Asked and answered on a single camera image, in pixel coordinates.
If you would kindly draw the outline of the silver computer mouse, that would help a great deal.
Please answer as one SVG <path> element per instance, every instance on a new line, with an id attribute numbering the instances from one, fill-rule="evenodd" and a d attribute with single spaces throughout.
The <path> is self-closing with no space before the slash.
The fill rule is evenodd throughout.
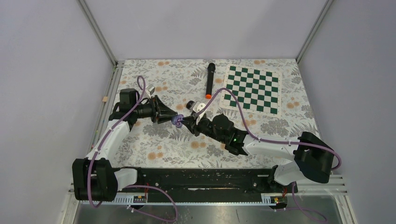
<path id="1" fill-rule="evenodd" d="M 181 123 L 181 120 L 178 119 L 179 115 L 174 116 L 174 118 L 172 119 L 171 123 L 172 125 L 174 125 L 176 128 L 181 128 L 183 126 L 183 124 Z"/>

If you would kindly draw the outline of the black earbud charging case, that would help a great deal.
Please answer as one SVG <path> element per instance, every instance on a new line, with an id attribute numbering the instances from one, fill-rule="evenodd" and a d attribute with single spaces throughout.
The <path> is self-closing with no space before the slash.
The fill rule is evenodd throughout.
<path id="1" fill-rule="evenodd" d="M 194 104 L 195 104 L 195 101 L 192 101 L 192 100 L 191 100 L 191 101 L 189 101 L 189 102 L 186 104 L 186 108 L 190 110 L 190 109 L 194 106 Z"/>

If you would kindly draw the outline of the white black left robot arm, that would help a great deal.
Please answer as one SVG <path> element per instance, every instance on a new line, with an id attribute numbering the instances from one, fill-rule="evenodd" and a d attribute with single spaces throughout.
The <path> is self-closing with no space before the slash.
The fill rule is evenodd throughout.
<path id="1" fill-rule="evenodd" d="M 178 115 L 153 93 L 153 86 L 142 93 L 133 88 L 120 91 L 120 100 L 109 116 L 104 134 L 85 158 L 76 159 L 72 164 L 77 200 L 110 202 L 127 186 L 134 192 L 144 188 L 145 180 L 138 175 L 137 168 L 116 168 L 110 159 L 138 119 L 150 118 L 153 123 L 161 124 Z"/>

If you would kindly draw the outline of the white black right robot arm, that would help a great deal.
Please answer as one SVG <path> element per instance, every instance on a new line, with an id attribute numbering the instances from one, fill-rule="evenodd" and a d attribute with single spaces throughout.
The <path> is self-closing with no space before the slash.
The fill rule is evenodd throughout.
<path id="1" fill-rule="evenodd" d="M 225 145 L 234 155 L 264 154 L 289 160 L 285 165 L 275 165 L 268 179 L 269 189 L 280 192 L 287 185 L 308 179 L 317 183 L 328 183 L 334 154 L 322 140 L 310 132 L 290 140 L 257 140 L 248 131 L 234 126 L 224 114 L 209 120 L 188 116 L 180 119 L 192 134 L 203 134 Z"/>

